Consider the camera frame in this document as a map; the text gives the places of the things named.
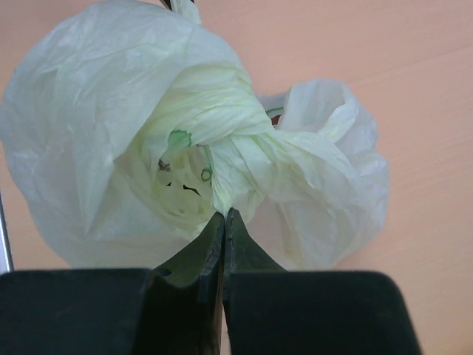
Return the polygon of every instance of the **crumpled plastic bag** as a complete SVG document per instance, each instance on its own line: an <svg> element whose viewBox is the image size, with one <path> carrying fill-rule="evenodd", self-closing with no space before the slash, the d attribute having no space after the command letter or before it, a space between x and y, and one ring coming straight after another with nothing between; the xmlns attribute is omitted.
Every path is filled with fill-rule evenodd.
<svg viewBox="0 0 473 355"><path fill-rule="evenodd" d="M41 236L73 267L155 267L215 211L250 222L259 206L250 229L264 243L261 226L280 226L268 251L284 266L332 266L363 246L389 191L369 113L335 81L261 104L197 8L173 8L94 4L13 73L0 139ZM276 129L271 110L284 113Z"/></svg>

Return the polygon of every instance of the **beige table surface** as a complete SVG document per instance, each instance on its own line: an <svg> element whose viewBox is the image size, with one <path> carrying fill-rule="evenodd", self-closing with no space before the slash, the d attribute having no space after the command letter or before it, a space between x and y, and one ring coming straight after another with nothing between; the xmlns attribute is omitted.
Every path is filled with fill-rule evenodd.
<svg viewBox="0 0 473 355"><path fill-rule="evenodd" d="M92 0L0 0L0 93L28 49ZM399 284L426 354L473 354L473 1L197 0L256 90L346 81L392 169L384 231L339 268ZM38 236L1 156L16 268L66 264Z"/></svg>

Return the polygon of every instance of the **silver metal bar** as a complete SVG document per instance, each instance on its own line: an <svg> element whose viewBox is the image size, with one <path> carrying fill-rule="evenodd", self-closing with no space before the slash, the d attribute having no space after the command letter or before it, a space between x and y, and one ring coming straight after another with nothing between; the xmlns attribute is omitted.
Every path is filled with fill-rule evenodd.
<svg viewBox="0 0 473 355"><path fill-rule="evenodd" d="M12 254L8 241L7 223L0 194L0 274L13 271Z"/></svg>

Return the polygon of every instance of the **brown object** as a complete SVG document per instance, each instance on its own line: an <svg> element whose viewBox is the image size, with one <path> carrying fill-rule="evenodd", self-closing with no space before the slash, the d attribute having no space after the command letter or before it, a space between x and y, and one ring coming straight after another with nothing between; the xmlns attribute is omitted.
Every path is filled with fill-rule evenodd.
<svg viewBox="0 0 473 355"><path fill-rule="evenodd" d="M91 0L0 0L0 93L29 48ZM347 82L391 166L386 228L339 268L399 284L425 354L473 354L473 2L197 0L256 90ZM17 268L66 264L45 246L0 160Z"/></svg>

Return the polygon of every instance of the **wooden table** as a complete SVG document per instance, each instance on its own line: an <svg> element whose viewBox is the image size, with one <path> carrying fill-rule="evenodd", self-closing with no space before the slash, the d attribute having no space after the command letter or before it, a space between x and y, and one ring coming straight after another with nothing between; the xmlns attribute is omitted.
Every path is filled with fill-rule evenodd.
<svg viewBox="0 0 473 355"><path fill-rule="evenodd" d="M0 92L27 50L91 0L0 0ZM399 284L426 354L473 354L473 2L197 0L257 91L346 81L378 122L386 228L339 268ZM66 264L38 236L1 157L16 268Z"/></svg>

